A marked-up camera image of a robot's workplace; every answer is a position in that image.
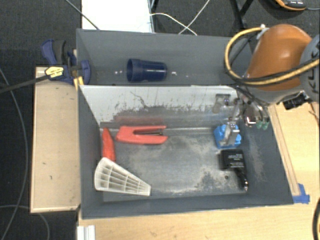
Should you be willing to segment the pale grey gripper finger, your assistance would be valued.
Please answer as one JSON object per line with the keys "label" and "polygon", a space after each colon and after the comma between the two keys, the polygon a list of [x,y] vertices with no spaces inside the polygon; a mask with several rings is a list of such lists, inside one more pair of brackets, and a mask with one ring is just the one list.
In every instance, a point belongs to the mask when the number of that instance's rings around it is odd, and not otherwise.
{"label": "pale grey gripper finger", "polygon": [[225,125],[223,147],[237,147],[240,145],[240,129],[235,123],[228,122]]}
{"label": "pale grey gripper finger", "polygon": [[227,107],[229,105],[230,97],[230,94],[216,94],[212,112],[218,114],[221,108]]}

